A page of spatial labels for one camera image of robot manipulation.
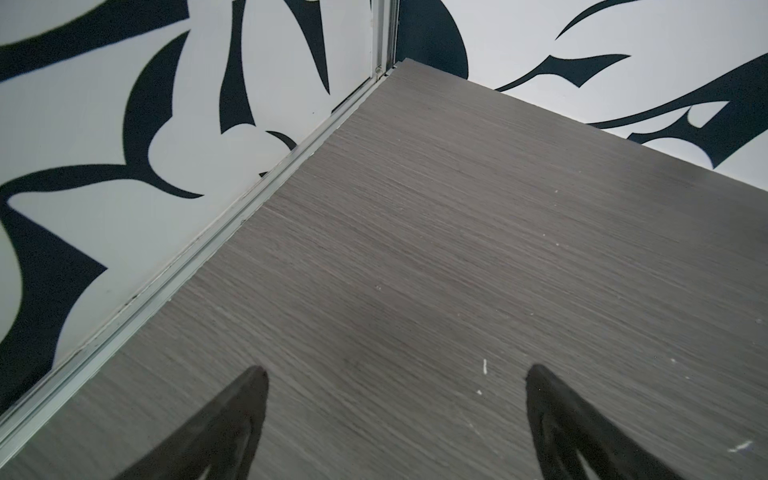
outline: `black abstract pattern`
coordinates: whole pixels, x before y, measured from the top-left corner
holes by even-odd
[[[563,35],[566,31],[573,28],[578,22],[581,22],[582,20],[586,19],[586,17],[590,17],[596,13],[598,13],[600,10],[605,10],[606,8],[610,8],[614,5],[621,5],[622,3],[630,3],[630,2],[637,2],[637,0],[603,0],[600,3],[596,3],[592,5],[590,8],[585,9],[582,13],[576,15],[573,20],[571,20],[568,25],[563,28],[563,30],[558,34],[556,38],[560,38],[561,35]]]
[[[467,51],[451,13],[440,0],[401,0],[395,55],[469,77]]]
[[[331,92],[328,82],[328,64],[326,62],[326,43],[323,37],[323,17],[320,13],[320,2],[308,2],[307,0],[285,0],[293,16],[301,27],[306,44],[312,52],[317,73],[326,88]]]
[[[537,75],[545,74],[563,77],[565,80],[580,87],[596,74],[610,67],[617,61],[624,60],[628,57],[629,55],[612,54],[586,58],[557,58],[550,55],[527,74],[497,88],[496,90],[507,91],[524,84],[526,81],[531,80]]]
[[[272,135],[273,137],[277,137],[282,141],[286,147],[288,147],[288,150],[293,150],[296,148],[296,142],[291,139],[288,135],[281,134],[279,131],[266,131],[268,134]]]
[[[219,95],[219,123],[221,133],[235,125],[248,124],[256,126],[253,113],[248,104],[243,75],[243,14],[245,1],[232,2],[232,35],[230,37],[230,55],[227,59],[227,69],[221,81]]]
[[[632,134],[629,140],[645,143],[656,138],[679,138],[697,145],[717,167],[748,141],[768,130],[768,54],[761,55],[689,94],[639,114],[591,124],[597,128],[621,127],[657,117],[678,108],[712,101],[727,101],[703,127],[683,115],[672,125],[649,134]]]
[[[185,18],[187,0],[107,0],[67,24],[0,46],[0,81]]]
[[[51,369],[61,328],[78,297],[106,267],[8,205],[13,195],[53,192],[109,180],[138,180],[176,197],[199,194],[158,176],[149,163],[150,142],[170,120],[176,67],[187,33],[163,47],[144,67],[129,95],[123,121],[125,164],[84,164],[40,170],[0,186],[0,221],[18,259],[22,301],[0,343],[3,381],[0,411]]]

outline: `white paint speck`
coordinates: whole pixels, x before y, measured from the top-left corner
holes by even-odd
[[[728,452],[730,453],[736,453],[740,452],[741,450],[748,449],[752,445],[752,440],[747,440],[746,442],[742,443],[741,445],[736,445],[732,449],[728,449]]]

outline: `black and white wall mural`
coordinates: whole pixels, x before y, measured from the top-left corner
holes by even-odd
[[[768,190],[768,2],[400,5],[398,59]]]
[[[6,0],[0,412],[371,75],[366,0]]]

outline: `white wall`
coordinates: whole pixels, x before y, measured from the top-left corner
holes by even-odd
[[[99,3],[3,2],[0,52],[64,25]],[[370,76],[368,0],[320,3],[330,92],[310,53],[312,39],[305,38],[286,2],[247,0],[241,58],[255,125],[238,124],[222,134],[220,90],[230,51],[233,4],[189,0],[187,6],[188,19],[0,82],[0,185],[67,165],[125,164],[123,122],[131,89],[154,55],[189,32],[175,70],[173,116],[152,138],[149,162],[170,185],[201,196],[182,198],[143,181],[121,179],[79,187],[27,188],[8,200],[12,211],[105,267],[68,312],[54,363],[91,338],[257,183],[260,174],[290,152],[268,131],[301,142]],[[18,249],[32,245],[28,240],[16,235],[12,244],[0,230],[0,339],[14,325],[22,296],[31,292],[32,276],[17,261]],[[46,281],[50,291],[68,282],[63,277]],[[0,344],[3,353],[11,355]],[[19,365],[18,359],[0,358],[0,384],[16,368],[11,365]]]
[[[530,72],[545,58],[623,54],[629,58],[600,71],[580,88],[539,75],[506,94],[586,123],[637,114],[695,91],[768,53],[768,2],[764,0],[638,0],[605,8],[563,28],[598,0],[443,0],[466,48],[469,80],[499,88]],[[766,92],[768,78],[754,78]],[[703,127],[726,102],[691,108],[688,120]],[[658,131],[688,108],[625,127],[628,137]],[[679,138],[648,141],[648,147],[712,168],[707,154]],[[768,190],[768,132],[717,166],[717,171]]]

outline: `laminate flooring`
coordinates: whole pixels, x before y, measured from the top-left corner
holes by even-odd
[[[682,475],[765,478],[766,220],[768,192],[406,61],[0,477],[110,478],[260,364],[251,478],[541,478],[542,362]]]

